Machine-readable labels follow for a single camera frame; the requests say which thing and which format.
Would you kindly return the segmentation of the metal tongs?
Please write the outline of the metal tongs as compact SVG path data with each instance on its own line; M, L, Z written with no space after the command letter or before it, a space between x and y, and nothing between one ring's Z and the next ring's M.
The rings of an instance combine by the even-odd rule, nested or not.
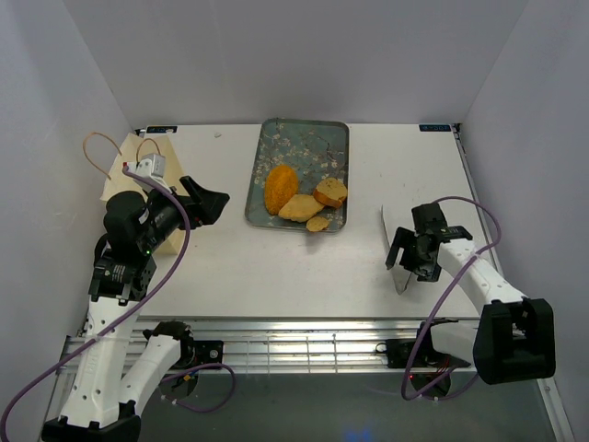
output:
M399 245L398 220L390 208L381 206L381 221L387 239L386 267L391 272L396 291L402 295L408 288L412 274L400 264L403 248Z

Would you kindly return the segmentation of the orange crumbed oval bread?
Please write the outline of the orange crumbed oval bread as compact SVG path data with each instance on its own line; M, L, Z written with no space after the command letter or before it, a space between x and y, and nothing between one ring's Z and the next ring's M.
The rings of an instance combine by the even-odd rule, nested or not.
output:
M272 169L264 187L264 203L270 215L277 215L289 200L298 193L298 177L287 165Z

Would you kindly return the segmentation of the pale bread piece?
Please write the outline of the pale bread piece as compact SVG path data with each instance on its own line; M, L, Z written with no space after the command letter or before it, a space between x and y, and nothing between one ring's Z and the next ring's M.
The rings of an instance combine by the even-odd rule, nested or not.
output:
M279 211L282 219L304 223L325 207L314 196L308 194L294 195Z

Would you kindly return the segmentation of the sliced baguette bread piece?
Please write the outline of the sliced baguette bread piece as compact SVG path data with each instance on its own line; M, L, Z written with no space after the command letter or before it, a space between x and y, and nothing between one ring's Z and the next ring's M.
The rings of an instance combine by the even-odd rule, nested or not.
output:
M317 185L313 196L319 203L338 209L346 200L348 190L341 181L326 178Z

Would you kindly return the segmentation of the small round bread piece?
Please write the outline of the small round bread piece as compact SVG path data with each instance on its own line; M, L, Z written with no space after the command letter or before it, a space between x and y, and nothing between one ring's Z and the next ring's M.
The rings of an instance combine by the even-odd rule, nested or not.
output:
M313 216L306 222L306 229L309 232L319 232L328 228L330 220L323 216Z

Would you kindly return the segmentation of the beige paper bag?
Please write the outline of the beige paper bag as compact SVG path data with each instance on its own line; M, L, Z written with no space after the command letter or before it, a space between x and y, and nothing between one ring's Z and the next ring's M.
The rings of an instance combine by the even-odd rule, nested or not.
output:
M117 156L106 176L101 201L106 214L103 224L110 253L121 260L150 257L159 248L179 253L182 217L176 206L158 190L156 183L172 194L183 173L167 136L142 139L128 134L116 145Z

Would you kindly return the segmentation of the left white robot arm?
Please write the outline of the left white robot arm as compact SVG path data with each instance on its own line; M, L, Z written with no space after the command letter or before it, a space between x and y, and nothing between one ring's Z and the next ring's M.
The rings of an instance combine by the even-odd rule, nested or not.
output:
M176 380L195 386L201 369L220 369L220 361L201 362L188 325L163 321L144 331L147 346L125 371L128 345L156 270L153 254L176 230L190 232L214 224L229 196L179 180L179 195L143 179L145 191L124 191L106 203L105 234L95 248L89 287L87 337L69 397L59 415L46 422L44 441L135 441L141 414L155 389Z

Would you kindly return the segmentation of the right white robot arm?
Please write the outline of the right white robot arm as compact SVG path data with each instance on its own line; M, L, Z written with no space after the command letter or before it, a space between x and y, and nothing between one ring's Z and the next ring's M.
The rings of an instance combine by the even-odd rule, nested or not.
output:
M554 313L543 298L531 298L508 283L486 260L472 235L447 223L440 204L412 208L413 227L394 227L381 214L388 242L385 261L398 294L410 282L435 283L442 273L452 280L441 298L460 288L479 314L477 326L438 317L436 303L420 325L406 359L436 366L443 359L476 368L489 385L550 378L556 372Z

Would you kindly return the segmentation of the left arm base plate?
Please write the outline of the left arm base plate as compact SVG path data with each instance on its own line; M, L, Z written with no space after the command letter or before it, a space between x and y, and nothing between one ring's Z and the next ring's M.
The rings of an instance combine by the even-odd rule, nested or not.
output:
M212 363L222 363L225 343L220 340L194 340L180 342L180 359L174 369L188 369Z

